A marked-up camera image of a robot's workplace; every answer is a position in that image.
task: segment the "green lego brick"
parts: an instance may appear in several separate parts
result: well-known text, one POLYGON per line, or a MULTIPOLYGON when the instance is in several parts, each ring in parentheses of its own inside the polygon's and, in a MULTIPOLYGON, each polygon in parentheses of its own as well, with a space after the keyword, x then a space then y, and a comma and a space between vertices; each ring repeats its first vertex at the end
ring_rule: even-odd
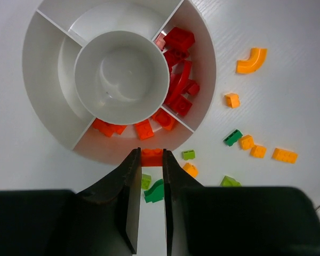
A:
POLYGON ((183 151, 182 158, 186 161, 189 159, 194 159, 196 158, 196 153, 194 152, 194 150, 183 151))
POLYGON ((229 176, 224 176, 220 186, 222 186, 222 187, 241 187, 242 185, 234 178, 231 178, 229 176))
POLYGON ((242 137, 242 133, 239 130, 235 130, 232 134, 230 134, 226 139, 224 139, 224 143, 231 147, 237 140, 242 137))
POLYGON ((164 199, 165 191, 164 191, 164 180, 160 179, 154 183, 154 185, 144 192, 146 203, 152 202, 156 203, 164 199))
POLYGON ((141 188, 147 190, 151 184, 151 176, 147 174, 142 175, 141 188))

